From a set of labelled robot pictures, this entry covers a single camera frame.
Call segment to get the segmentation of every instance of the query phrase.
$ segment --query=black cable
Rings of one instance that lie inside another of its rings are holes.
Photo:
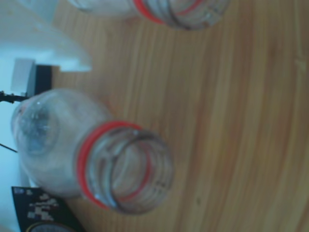
[[[0,144],[0,146],[4,147],[4,148],[6,148],[6,149],[8,149],[8,150],[10,150],[10,151],[13,151],[13,152],[17,153],[16,150],[14,150],[14,149],[12,149],[12,148],[10,148],[10,147],[8,147],[8,146],[5,146],[5,145],[3,145],[3,144]]]

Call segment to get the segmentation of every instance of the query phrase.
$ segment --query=wooden table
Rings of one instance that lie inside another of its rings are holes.
[[[70,206],[89,232],[309,231],[309,1],[232,0],[198,32],[107,20],[62,1],[55,25],[94,59],[54,87],[98,97],[158,132],[176,166],[168,200],[141,217]]]

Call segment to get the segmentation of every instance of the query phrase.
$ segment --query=white wall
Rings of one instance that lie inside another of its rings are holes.
[[[11,93],[13,60],[0,59],[0,91]],[[15,149],[10,120],[16,104],[0,102],[0,143]],[[11,186],[20,186],[18,155],[0,147],[0,225],[19,231]]]

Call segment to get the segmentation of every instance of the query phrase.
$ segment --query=white object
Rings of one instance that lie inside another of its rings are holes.
[[[16,0],[0,1],[0,54],[36,64],[60,66],[63,72],[86,72],[90,56],[64,33]]]

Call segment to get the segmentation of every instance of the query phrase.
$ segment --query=plastic bottle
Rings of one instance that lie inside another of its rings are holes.
[[[22,102],[12,118],[22,166],[47,192],[84,195],[103,208],[141,214],[165,198],[173,165],[155,134],[90,97],[56,89]]]
[[[84,12],[104,16],[141,15],[181,29],[202,29],[218,22],[230,0],[68,0]]]

